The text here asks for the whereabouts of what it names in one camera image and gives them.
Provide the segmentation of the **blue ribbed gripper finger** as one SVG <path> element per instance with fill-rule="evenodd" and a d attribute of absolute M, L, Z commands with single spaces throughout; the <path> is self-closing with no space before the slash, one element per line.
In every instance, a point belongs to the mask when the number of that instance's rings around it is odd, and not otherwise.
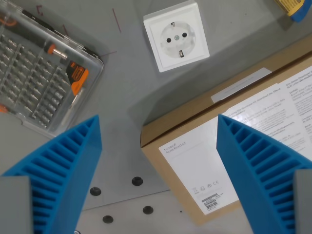
<path fill-rule="evenodd" d="M 30 179 L 36 234 L 74 233 L 101 152 L 100 122 L 95 115 L 51 139 L 3 173 Z"/>
<path fill-rule="evenodd" d="M 293 177 L 311 160 L 225 115 L 217 117 L 216 149 L 253 233 L 294 234 Z"/>

